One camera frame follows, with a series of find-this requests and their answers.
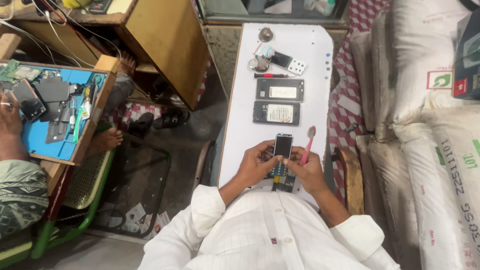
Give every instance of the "cardboard box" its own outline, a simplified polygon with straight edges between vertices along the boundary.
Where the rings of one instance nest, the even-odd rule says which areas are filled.
[[[480,9],[458,22],[453,97],[480,99]]]

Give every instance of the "glass display case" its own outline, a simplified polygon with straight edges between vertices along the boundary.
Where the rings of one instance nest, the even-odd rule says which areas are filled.
[[[348,0],[196,0],[202,19],[260,23],[336,24]]]

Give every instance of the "person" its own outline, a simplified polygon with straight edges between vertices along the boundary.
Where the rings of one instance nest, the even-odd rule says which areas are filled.
[[[139,270],[400,269],[373,219],[351,215],[327,187],[320,157],[308,152],[300,166],[305,149],[293,147],[290,159],[271,157],[274,143],[246,150],[220,189],[199,185],[191,204],[145,245]],[[297,174],[326,222],[291,193],[248,191],[279,162]]]
[[[117,80],[105,110],[118,107],[134,90],[135,60],[122,53]],[[0,93],[0,240],[40,220],[48,207],[47,182],[40,166],[31,163],[22,144],[22,121],[18,103]],[[95,135],[86,157],[112,150],[123,141],[112,127]]]

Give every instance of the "red wire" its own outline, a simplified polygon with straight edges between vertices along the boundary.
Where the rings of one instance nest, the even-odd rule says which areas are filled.
[[[45,4],[46,7],[48,7],[53,13],[55,13],[68,27],[70,27],[75,33],[77,33],[83,40],[85,40],[86,43],[88,43],[90,46],[92,46],[94,49],[98,50],[98,52],[103,53],[100,51],[99,48],[97,48],[95,45],[93,45],[87,38],[85,38],[82,33],[78,32],[75,28],[73,28],[69,23],[67,23],[50,5],[48,5],[44,0],[40,0],[42,3]]]

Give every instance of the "mobile phone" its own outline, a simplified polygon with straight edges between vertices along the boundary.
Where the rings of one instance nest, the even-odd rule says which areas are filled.
[[[293,136],[290,134],[280,133],[275,137],[275,145],[273,149],[273,155],[282,155],[284,158],[289,159],[292,152]]]
[[[291,102],[255,101],[253,122],[280,125],[299,125],[300,104]]]
[[[307,64],[301,60],[295,59],[291,56],[285,55],[278,51],[270,59],[270,63],[283,67],[284,69],[297,74],[302,75],[303,71],[307,67]]]
[[[299,79],[257,79],[257,100],[303,101],[304,81]]]
[[[27,79],[22,79],[12,86],[9,93],[18,102],[23,115],[29,122],[33,122],[47,110]]]

